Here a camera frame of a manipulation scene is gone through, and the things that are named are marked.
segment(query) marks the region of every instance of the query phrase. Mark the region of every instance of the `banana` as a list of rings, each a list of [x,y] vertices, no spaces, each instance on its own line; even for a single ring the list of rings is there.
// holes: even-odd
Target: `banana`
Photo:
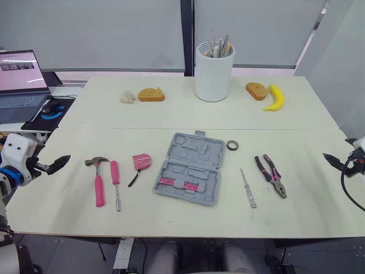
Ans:
[[[276,86],[274,84],[269,85],[269,91],[275,98],[275,103],[273,103],[269,107],[264,108],[263,110],[265,110],[265,111],[279,110],[284,105],[284,102],[285,102],[284,93],[281,91],[281,89],[278,86]]]

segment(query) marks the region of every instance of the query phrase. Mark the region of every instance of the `laptop keyboard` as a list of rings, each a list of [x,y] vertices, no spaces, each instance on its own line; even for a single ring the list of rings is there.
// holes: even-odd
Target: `laptop keyboard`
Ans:
[[[45,95],[25,95],[0,97],[0,108],[36,107]]]

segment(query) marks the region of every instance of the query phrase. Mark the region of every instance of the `screwdriver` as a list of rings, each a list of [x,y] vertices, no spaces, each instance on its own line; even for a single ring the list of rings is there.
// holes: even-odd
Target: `screwdriver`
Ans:
[[[252,208],[256,208],[256,202],[255,202],[255,199],[253,199],[253,196],[252,196],[252,192],[251,192],[251,189],[250,189],[250,186],[249,184],[247,184],[247,181],[246,181],[246,177],[244,175],[244,172],[242,171],[242,169],[240,168],[241,170],[241,173],[242,173],[242,178],[244,180],[244,184],[245,184],[245,188],[246,188],[246,194],[247,194],[247,198],[249,199],[249,202],[250,202],[250,205]]]
[[[120,207],[119,207],[119,191],[118,191],[118,184],[119,184],[119,172],[118,172],[118,163],[116,161],[111,161],[110,162],[110,171],[112,174],[112,180],[113,180],[113,185],[115,185],[115,203],[116,203],[116,210],[120,211]]]

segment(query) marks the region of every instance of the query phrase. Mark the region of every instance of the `mouse pad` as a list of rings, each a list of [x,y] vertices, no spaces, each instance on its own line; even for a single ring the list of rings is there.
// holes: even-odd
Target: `mouse pad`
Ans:
[[[71,107],[74,102],[73,99],[57,99],[53,98],[50,102],[58,102],[60,106],[51,115],[43,115],[38,113],[33,121],[25,122],[21,127],[23,130],[44,130],[53,131],[57,128],[59,122],[64,117],[67,110]]]

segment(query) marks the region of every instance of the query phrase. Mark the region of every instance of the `tool case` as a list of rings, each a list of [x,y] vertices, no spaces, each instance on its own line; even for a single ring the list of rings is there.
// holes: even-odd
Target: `tool case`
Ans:
[[[225,143],[195,135],[175,133],[165,160],[156,178],[154,189],[167,195],[213,206],[220,184]]]

